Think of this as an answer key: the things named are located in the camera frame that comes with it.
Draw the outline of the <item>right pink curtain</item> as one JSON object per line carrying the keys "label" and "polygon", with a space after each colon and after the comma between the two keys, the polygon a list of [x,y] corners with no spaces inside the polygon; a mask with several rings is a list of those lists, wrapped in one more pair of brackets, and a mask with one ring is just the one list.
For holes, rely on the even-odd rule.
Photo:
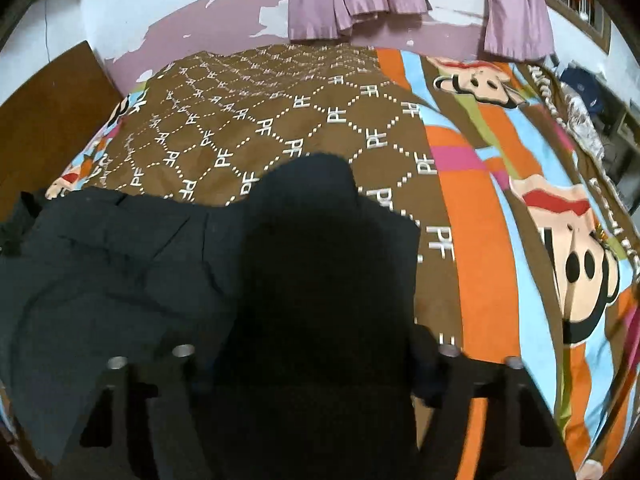
{"label": "right pink curtain", "polygon": [[552,26],[544,0],[487,0],[484,51],[518,62],[554,53]]}

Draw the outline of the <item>brown patterned cartoon quilt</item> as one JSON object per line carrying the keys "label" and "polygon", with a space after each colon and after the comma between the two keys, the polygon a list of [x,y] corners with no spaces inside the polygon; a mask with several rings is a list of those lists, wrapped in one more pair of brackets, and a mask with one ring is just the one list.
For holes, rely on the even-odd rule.
{"label": "brown patterned cartoon quilt", "polygon": [[47,204],[86,188],[236,204],[312,155],[419,231],[414,325],[525,365],[574,479],[639,474],[639,237],[544,68],[270,46],[171,62],[113,110]]}

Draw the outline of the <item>wooden shelf desk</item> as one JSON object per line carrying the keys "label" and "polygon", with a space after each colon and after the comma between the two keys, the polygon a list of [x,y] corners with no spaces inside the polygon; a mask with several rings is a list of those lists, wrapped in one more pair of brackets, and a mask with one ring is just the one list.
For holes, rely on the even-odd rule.
{"label": "wooden shelf desk", "polygon": [[603,110],[597,129],[604,145],[603,167],[633,214],[639,208],[639,114],[597,76]]}

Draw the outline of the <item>dark blue cap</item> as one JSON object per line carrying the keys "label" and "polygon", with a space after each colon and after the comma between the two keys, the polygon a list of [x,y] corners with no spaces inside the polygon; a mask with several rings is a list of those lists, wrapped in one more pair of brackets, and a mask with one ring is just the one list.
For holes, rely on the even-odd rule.
{"label": "dark blue cap", "polygon": [[585,103],[590,115],[604,111],[604,102],[600,84],[596,76],[577,66],[568,66],[561,74],[560,81],[575,90]]}

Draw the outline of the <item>brown wooden headboard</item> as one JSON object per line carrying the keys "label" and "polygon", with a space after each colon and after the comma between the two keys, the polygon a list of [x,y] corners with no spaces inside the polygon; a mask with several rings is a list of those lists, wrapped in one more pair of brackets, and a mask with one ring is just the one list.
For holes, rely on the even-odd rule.
{"label": "brown wooden headboard", "polygon": [[18,88],[1,105],[1,217],[59,177],[121,98],[85,41]]}

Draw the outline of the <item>dark clothes pile by headboard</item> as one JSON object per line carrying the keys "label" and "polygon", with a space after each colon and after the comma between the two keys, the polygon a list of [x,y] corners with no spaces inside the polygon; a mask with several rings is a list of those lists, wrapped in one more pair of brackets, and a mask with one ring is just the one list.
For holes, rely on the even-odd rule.
{"label": "dark clothes pile by headboard", "polygon": [[35,224],[46,203],[47,199],[42,191],[20,193],[9,218],[1,223],[2,255],[9,257],[20,253],[26,233]]}

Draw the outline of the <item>black jacket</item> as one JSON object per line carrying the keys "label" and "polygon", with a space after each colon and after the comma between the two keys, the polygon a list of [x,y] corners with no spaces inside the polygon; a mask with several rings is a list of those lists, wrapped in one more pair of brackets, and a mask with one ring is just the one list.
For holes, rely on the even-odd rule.
{"label": "black jacket", "polygon": [[1,254],[1,378],[54,469],[99,376],[195,348],[192,413],[218,479],[413,471],[419,231],[320,154],[236,204],[86,188]]}

